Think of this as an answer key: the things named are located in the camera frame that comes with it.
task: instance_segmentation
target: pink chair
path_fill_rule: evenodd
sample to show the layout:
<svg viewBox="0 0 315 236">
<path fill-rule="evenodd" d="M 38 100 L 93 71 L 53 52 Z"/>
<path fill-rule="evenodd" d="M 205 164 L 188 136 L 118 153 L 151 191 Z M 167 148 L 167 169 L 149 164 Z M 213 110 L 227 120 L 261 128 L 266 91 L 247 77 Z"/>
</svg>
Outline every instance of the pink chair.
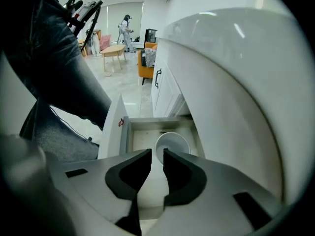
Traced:
<svg viewBox="0 0 315 236">
<path fill-rule="evenodd" d="M 110 45 L 111 35 L 102 36 L 99 41 L 99 48 L 101 51 L 105 50 Z"/>
</svg>

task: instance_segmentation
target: tiled floor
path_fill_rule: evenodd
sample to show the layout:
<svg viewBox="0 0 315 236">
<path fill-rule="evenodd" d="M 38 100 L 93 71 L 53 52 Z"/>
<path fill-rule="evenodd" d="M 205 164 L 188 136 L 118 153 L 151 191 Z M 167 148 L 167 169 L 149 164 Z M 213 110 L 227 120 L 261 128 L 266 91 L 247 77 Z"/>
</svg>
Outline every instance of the tiled floor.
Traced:
<svg viewBox="0 0 315 236">
<path fill-rule="evenodd" d="M 126 53 L 126 60 L 120 56 L 122 70 L 117 57 L 105 58 L 106 71 L 103 68 L 103 57 L 85 57 L 89 68 L 101 84 L 107 95 L 113 100 L 120 94 L 130 118 L 153 117 L 152 103 L 150 102 L 152 79 L 146 79 L 142 86 L 142 79 L 138 77 L 138 53 Z M 92 137 L 93 142 L 99 143 L 101 131 L 88 120 L 54 108 L 57 114 L 74 130 L 84 137 Z"/>
</svg>

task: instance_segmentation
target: open drawer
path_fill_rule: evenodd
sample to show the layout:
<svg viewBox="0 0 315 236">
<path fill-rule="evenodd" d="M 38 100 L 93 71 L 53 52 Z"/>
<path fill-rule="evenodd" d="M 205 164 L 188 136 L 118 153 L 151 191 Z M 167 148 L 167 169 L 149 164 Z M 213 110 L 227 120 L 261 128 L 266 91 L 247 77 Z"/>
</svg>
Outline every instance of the open drawer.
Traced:
<svg viewBox="0 0 315 236">
<path fill-rule="evenodd" d="M 177 132 L 186 138 L 192 155 L 204 157 L 197 129 L 192 118 L 128 118 L 122 96 L 115 99 L 104 124 L 98 159 L 152 149 L 165 132 Z"/>
</svg>

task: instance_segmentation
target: white bowl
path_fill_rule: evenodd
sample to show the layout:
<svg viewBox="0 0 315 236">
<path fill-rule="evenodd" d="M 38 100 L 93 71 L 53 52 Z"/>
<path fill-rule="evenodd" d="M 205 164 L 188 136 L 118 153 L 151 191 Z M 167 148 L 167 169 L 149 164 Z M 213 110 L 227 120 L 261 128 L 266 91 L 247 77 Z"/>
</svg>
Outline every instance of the white bowl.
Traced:
<svg viewBox="0 0 315 236">
<path fill-rule="evenodd" d="M 161 135 L 156 143 L 155 155 L 158 161 L 163 165 L 163 153 L 167 148 L 171 152 L 182 152 L 190 154 L 190 146 L 187 140 L 178 133 L 167 132 Z"/>
</svg>

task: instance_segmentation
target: black cabinet handle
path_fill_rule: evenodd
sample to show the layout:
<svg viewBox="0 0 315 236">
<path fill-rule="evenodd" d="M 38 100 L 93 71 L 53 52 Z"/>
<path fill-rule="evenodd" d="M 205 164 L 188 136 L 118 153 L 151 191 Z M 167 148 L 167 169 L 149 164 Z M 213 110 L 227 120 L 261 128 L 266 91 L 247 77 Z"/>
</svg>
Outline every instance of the black cabinet handle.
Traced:
<svg viewBox="0 0 315 236">
<path fill-rule="evenodd" d="M 156 87 L 158 88 L 158 83 L 157 83 L 157 80 L 158 80 L 158 75 L 159 74 L 162 74 L 162 69 L 160 69 L 159 71 L 157 71 L 157 75 L 156 75 Z"/>
</svg>

